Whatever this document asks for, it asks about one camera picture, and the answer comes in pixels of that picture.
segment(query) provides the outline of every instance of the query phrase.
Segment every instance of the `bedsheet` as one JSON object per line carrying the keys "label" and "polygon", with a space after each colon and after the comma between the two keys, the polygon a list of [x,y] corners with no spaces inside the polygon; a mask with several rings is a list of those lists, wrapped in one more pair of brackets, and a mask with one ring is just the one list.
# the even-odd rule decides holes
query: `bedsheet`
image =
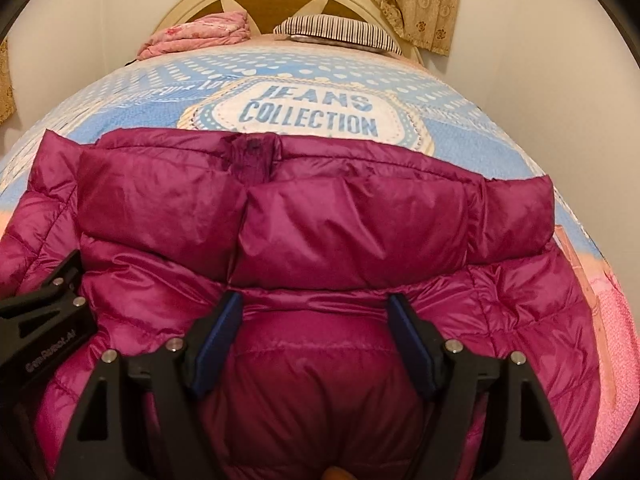
{"label": "bedsheet", "polygon": [[[421,67],[344,48],[249,41],[134,63],[52,110],[0,162],[0,232],[45,129],[88,143],[135,126],[369,139],[488,178],[543,174],[486,114]],[[640,351],[620,284],[557,192],[556,223],[556,241],[591,306],[600,357],[600,410],[581,475],[587,479],[638,403]]]}

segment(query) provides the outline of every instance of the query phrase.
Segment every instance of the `white wall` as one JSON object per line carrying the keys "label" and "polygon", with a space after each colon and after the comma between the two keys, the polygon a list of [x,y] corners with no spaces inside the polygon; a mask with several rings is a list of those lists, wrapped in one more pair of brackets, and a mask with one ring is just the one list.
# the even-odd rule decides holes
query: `white wall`
{"label": "white wall", "polygon": [[100,0],[31,0],[9,31],[17,112],[0,126],[3,153],[51,108],[104,75]]}
{"label": "white wall", "polygon": [[0,151],[49,110],[135,58],[180,0],[31,0],[9,31],[17,113],[0,126]]}
{"label": "white wall", "polygon": [[597,0],[462,0],[425,57],[551,175],[640,322],[640,68]]}

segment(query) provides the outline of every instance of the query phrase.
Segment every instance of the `puffer jacket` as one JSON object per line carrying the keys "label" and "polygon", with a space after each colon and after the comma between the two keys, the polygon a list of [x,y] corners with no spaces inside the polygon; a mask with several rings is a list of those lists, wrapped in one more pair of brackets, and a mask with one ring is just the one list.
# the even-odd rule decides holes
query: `puffer jacket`
{"label": "puffer jacket", "polygon": [[81,146],[47,132],[0,240],[0,294],[33,290],[79,248],[98,323],[34,414],[47,464],[104,350],[151,352],[231,287],[244,323],[198,409],[232,480],[318,480],[328,465],[402,478],[425,412],[386,326],[389,292],[473,352],[523,351],[577,476],[598,355],[553,231],[547,177],[485,180],[375,142],[140,128]]}

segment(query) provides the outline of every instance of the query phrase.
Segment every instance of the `magenta down jacket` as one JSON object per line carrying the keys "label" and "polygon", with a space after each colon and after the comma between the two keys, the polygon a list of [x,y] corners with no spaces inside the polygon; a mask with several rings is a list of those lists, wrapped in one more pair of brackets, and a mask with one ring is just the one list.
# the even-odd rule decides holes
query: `magenta down jacket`
{"label": "magenta down jacket", "polygon": [[[485,180],[369,141],[117,130],[81,146],[47,132],[0,241],[0,294],[36,288],[75,248],[99,330],[48,384],[34,429],[53,470],[107,348],[150,352],[231,287],[244,324],[199,406],[232,480],[401,479],[423,406],[385,298],[473,352],[523,351],[577,476],[600,401],[591,313],[556,246],[547,177]],[[479,445],[482,407],[464,471]]]}

